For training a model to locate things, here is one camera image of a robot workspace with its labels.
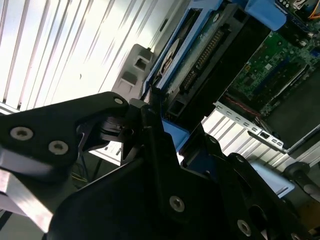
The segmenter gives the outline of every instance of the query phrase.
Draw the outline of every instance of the motherboard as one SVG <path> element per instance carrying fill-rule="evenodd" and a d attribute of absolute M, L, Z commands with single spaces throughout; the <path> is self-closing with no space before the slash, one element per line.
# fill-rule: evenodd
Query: motherboard
<path fill-rule="evenodd" d="M 271 32 L 234 79 L 233 92 L 267 117 L 318 67 L 320 38 L 308 36 L 293 45 L 281 32 Z"/>

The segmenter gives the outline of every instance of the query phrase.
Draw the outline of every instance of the black screw hole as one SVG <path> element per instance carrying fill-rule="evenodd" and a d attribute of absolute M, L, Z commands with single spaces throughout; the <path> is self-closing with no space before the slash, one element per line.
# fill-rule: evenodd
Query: black screw hole
<path fill-rule="evenodd" d="M 25 137 L 28 135 L 28 133 L 25 130 L 19 130 L 16 134 L 20 137 Z"/>
<path fill-rule="evenodd" d="M 54 148 L 55 148 L 55 149 L 59 149 L 59 150 L 64 149 L 64 147 L 63 147 L 60 143 L 55 144 L 55 145 L 54 145 Z"/>

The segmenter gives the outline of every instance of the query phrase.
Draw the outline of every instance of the gray surface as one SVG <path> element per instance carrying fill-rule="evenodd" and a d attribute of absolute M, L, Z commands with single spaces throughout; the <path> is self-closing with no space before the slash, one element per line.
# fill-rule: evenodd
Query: gray surface
<path fill-rule="evenodd" d="M 267 123 L 291 147 L 320 124 L 320 70 L 268 117 Z"/>

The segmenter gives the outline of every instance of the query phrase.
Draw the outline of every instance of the ribbed metal panel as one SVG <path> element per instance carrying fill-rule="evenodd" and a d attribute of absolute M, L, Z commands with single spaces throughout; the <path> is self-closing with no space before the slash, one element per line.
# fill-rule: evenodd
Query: ribbed metal panel
<path fill-rule="evenodd" d="M 183 0 L 0 0 L 0 102 L 22 111 L 111 90 Z"/>
<path fill-rule="evenodd" d="M 225 155 L 239 153 L 248 161 L 263 161 L 273 168 L 283 171 L 294 162 L 305 162 L 310 166 L 320 161 L 320 142 L 311 147 L 298 159 L 273 150 L 248 134 L 248 131 L 218 111 L 202 121 L 206 133 L 216 138 Z"/>

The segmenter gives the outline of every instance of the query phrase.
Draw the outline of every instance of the red cable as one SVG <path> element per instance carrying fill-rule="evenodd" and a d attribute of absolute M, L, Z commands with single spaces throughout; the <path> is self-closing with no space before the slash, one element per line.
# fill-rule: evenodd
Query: red cable
<path fill-rule="evenodd" d="M 233 103 L 233 104 L 235 104 L 235 105 L 238 105 L 238 106 L 241 107 L 243 110 L 245 110 L 246 112 L 248 112 L 248 113 L 256 116 L 257 118 L 260 118 L 261 114 L 259 114 L 259 113 L 257 113 L 257 112 L 254 112 L 254 111 L 246 108 L 246 106 L 242 105 L 242 104 L 239 103 L 239 102 L 236 102 L 236 101 L 232 100 L 230 97 L 225 96 L 225 99 L 227 99 L 229 102 L 231 102 L 231 103 Z"/>

